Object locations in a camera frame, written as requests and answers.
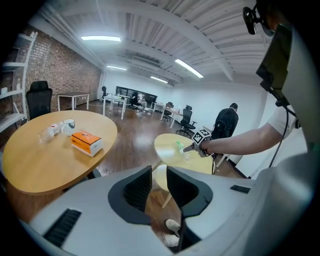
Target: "hand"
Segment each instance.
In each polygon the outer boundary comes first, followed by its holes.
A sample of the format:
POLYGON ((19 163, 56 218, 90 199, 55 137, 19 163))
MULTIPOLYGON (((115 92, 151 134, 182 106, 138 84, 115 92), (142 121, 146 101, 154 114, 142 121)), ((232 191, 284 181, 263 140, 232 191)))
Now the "hand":
POLYGON ((215 153, 215 141, 214 140, 205 140, 201 143, 201 148, 206 150, 209 155, 215 153))

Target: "round wooden table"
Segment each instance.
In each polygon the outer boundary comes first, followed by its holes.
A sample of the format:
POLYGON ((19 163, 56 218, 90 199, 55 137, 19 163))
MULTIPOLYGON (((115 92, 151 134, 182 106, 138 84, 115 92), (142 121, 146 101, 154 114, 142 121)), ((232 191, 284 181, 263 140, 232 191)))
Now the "round wooden table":
POLYGON ((3 152, 3 170, 7 180, 18 190, 31 195, 45 195, 79 182, 98 166, 117 138, 115 123, 102 114, 66 110, 39 116, 21 126, 8 140, 3 152), (71 146, 71 137, 59 133, 46 144, 38 135, 51 124, 74 119, 75 131, 85 130, 103 140, 102 149, 88 156, 71 146))
MULTIPOLYGON (((167 172, 163 171, 163 164, 172 167, 185 168, 204 174, 212 174, 212 157, 201 157, 198 152, 194 150, 186 153, 180 153, 177 147, 177 141, 181 142, 185 148, 193 143, 189 138, 172 133, 161 134, 154 140, 154 149, 160 158, 159 163, 153 167, 153 170, 157 167, 160 168, 159 170, 156 170, 154 178, 158 185, 166 191, 169 190, 167 187, 167 172)), ((170 198, 171 194, 166 198, 162 208, 167 205, 170 198)))

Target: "red brick wall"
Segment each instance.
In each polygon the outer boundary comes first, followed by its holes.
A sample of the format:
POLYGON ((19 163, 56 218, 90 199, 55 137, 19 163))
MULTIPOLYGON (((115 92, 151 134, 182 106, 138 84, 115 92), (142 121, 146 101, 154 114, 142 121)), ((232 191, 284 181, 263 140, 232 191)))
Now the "red brick wall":
MULTIPOLYGON (((97 90, 101 75, 100 69, 70 48, 32 26, 26 27, 22 33, 30 35, 32 31, 38 32, 38 35, 34 42, 28 63, 25 83, 26 92, 30 89, 33 81, 46 80, 49 87, 53 90, 51 99, 52 112, 58 110, 58 93, 70 91, 86 92, 90 93, 90 101, 97 99, 97 90)), ((18 53, 16 49, 13 49, 12 53, 8 55, 7 61, 13 61, 12 59, 16 58, 17 62, 25 62, 28 47, 26 43, 25 46, 19 49, 18 53)), ((0 88, 8 87, 8 91, 15 90, 18 78, 20 78, 22 86, 22 74, 22 68, 16 69, 14 73, 1 73, 0 88)), ((19 111, 23 112, 21 94, 15 95, 14 97, 10 96, 0 99, 0 118, 13 113, 13 100, 19 111)), ((77 98, 77 105, 84 102, 84 99, 77 98)), ((60 107, 61 110, 71 108, 71 99, 60 98, 60 107)), ((0 133, 0 147, 15 130, 16 125, 13 124, 0 133)))

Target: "ceiling light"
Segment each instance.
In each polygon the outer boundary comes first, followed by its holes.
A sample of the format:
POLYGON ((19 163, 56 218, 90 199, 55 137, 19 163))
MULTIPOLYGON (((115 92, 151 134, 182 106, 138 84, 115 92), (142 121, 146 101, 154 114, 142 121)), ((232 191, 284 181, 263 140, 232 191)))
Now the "ceiling light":
POLYGON ((188 64, 184 63, 180 59, 176 59, 175 62, 180 64, 181 66, 183 66, 187 70, 191 71, 192 73, 194 73, 198 78, 203 78, 204 77, 202 74, 200 74, 198 71, 194 70, 192 67, 190 67, 188 64))
POLYGON ((108 68, 111 68, 111 69, 118 69, 118 70, 127 70, 126 68, 123 68, 123 67, 117 67, 117 66, 107 66, 108 68))
POLYGON ((107 40, 121 42, 120 37, 117 36, 105 36, 105 35, 92 35, 92 36, 81 36, 82 40, 107 40))
POLYGON ((163 83, 168 83, 167 81, 165 81, 165 80, 161 80, 161 79, 159 79, 159 78, 156 78, 156 77, 154 77, 154 76, 150 76, 152 79, 155 79, 155 80, 158 80, 158 81, 160 81, 160 82, 163 82, 163 83))

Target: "black backpack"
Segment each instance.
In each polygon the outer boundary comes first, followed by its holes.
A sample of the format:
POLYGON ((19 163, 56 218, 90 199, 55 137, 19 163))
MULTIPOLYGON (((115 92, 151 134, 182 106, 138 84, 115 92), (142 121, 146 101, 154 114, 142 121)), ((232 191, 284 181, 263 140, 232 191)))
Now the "black backpack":
POLYGON ((229 109, 223 113, 223 115, 221 116, 221 118, 214 124, 214 129, 219 132, 220 134, 222 134, 226 128, 227 125, 226 123, 222 120, 222 118, 224 117, 224 115, 229 111, 229 109))

